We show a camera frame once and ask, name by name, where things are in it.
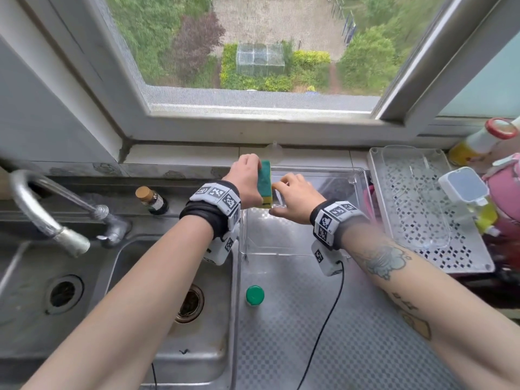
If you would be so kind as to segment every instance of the person's right hand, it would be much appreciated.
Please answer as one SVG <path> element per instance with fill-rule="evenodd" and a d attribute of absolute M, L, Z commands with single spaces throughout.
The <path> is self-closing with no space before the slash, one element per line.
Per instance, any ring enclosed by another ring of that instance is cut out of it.
<path fill-rule="evenodd" d="M 326 201 L 302 174 L 289 173 L 279 182 L 273 183 L 272 187 L 283 196 L 287 208 L 271 208 L 269 213 L 303 225 L 310 224 L 310 213 L 318 204 Z"/>

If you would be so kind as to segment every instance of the red lid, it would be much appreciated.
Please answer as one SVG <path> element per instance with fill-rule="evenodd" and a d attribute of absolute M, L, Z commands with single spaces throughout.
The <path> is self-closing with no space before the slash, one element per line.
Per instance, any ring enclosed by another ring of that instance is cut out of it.
<path fill-rule="evenodd" d="M 488 133 L 499 139 L 510 139 L 518 135 L 518 129 L 501 117 L 493 117 L 484 124 Z"/>

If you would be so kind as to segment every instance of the brown bottle cap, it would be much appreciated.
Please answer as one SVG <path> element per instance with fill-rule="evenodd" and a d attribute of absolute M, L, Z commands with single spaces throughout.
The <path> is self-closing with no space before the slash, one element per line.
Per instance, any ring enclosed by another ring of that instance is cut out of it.
<path fill-rule="evenodd" d="M 150 201 L 153 198 L 153 190 L 147 186 L 141 186 L 135 191 L 135 196 L 141 201 Z"/>

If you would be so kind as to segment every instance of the small dark bottle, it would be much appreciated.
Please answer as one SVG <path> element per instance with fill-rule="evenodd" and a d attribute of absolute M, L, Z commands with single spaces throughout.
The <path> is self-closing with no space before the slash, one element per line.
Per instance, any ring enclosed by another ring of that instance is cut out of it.
<path fill-rule="evenodd" d="M 168 212 L 168 202 L 147 186 L 141 186 L 135 191 L 135 196 L 152 215 L 163 215 Z"/>

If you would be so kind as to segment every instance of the drain strainer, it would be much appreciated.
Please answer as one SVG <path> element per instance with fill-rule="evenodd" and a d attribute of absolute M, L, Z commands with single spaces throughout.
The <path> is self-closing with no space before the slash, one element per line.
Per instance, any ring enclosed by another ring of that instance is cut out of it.
<path fill-rule="evenodd" d="M 81 299 L 83 290 L 83 282 L 76 275 L 53 280 L 45 293 L 45 313 L 62 314 L 72 309 Z"/>
<path fill-rule="evenodd" d="M 204 308 L 204 294 L 198 286 L 192 284 L 175 321 L 177 323 L 189 323 L 199 316 L 202 308 Z"/>

